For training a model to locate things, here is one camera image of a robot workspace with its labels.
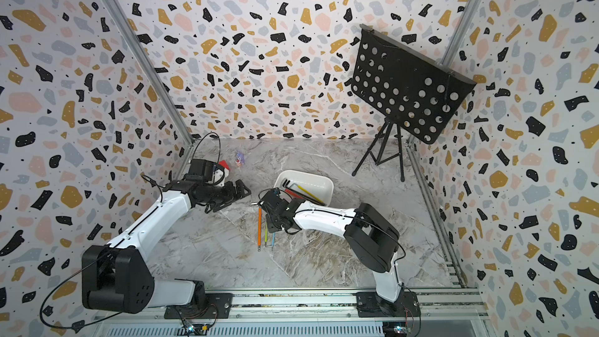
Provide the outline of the orange sleeved hex key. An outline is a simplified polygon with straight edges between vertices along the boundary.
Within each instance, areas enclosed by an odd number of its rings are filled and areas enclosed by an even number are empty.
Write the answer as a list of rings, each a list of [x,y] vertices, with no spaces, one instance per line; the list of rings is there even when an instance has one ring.
[[[261,252],[262,247],[262,209],[257,210],[257,251]]]

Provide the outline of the red sleeved hex key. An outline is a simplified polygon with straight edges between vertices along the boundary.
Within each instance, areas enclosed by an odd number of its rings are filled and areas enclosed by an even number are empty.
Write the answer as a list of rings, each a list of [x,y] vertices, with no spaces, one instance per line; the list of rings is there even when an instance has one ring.
[[[299,193],[299,192],[296,192],[294,190],[291,190],[289,188],[285,188],[285,192],[288,193],[288,195],[290,195],[293,198],[301,199],[303,201],[308,201],[309,200],[309,197],[307,197],[306,195],[304,195],[302,193]]]

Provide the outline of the large black hex key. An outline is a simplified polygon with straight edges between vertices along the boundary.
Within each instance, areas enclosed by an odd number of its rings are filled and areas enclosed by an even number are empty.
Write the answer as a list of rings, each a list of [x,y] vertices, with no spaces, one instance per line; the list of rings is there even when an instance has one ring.
[[[297,190],[297,189],[296,189],[296,187],[288,187],[288,186],[287,186],[287,181],[288,181],[288,179],[284,179],[284,180],[282,181],[282,186],[284,187],[284,189],[285,189],[285,188],[289,188],[289,189],[291,189],[291,190],[294,190],[294,191],[296,191],[296,192],[299,192],[299,193],[300,193],[300,191],[299,191],[299,190]]]

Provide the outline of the yellow sleeved hex key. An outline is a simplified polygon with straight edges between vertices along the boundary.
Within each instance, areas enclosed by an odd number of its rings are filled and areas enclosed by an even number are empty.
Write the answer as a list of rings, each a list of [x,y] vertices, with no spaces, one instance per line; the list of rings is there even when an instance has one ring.
[[[323,202],[323,201],[322,201],[320,198],[316,197],[314,194],[312,194],[312,193],[311,193],[310,191],[308,191],[307,189],[305,189],[305,188],[301,187],[301,185],[299,185],[299,184],[296,184],[296,185],[297,185],[297,188],[298,188],[298,189],[302,190],[302,192],[304,192],[304,193],[305,193],[305,195],[308,195],[310,198],[314,199],[314,200],[315,200],[315,201],[317,201],[319,204],[321,204],[321,205],[324,205],[324,202]]]

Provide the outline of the thin dark grey hex key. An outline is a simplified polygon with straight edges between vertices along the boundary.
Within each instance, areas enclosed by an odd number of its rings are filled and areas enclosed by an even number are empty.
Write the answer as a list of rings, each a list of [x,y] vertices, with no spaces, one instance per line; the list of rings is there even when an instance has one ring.
[[[296,187],[297,190],[300,191],[300,193],[306,197],[309,197],[312,201],[314,201],[315,203],[324,206],[324,201],[322,201],[321,199],[317,198],[314,194],[312,194],[311,192],[309,192],[308,190],[306,190],[305,188],[301,187],[301,185],[299,185],[298,183],[292,182],[290,180],[287,181],[287,186],[288,187]]]

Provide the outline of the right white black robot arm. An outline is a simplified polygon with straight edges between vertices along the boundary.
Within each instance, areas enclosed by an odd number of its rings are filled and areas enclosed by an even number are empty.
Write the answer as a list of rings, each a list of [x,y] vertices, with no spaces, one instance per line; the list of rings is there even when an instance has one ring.
[[[281,193],[276,188],[268,190],[257,203],[266,214],[268,231],[294,235],[314,230],[342,237],[360,263],[373,272],[375,299],[381,312],[396,312],[404,292],[397,264],[406,255],[398,230],[366,203],[358,208],[339,209],[301,198],[287,201]]]

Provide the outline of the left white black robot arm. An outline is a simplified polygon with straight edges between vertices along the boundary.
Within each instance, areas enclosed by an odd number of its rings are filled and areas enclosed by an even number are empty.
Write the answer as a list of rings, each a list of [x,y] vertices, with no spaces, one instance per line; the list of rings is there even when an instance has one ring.
[[[82,257],[82,303],[90,310],[137,314],[154,307],[183,307],[195,315],[208,306],[204,284],[157,280],[148,268],[155,246],[194,207],[218,212],[251,195],[243,181],[228,181],[229,170],[194,159],[182,179],[162,187],[160,197],[138,220],[103,246]]]

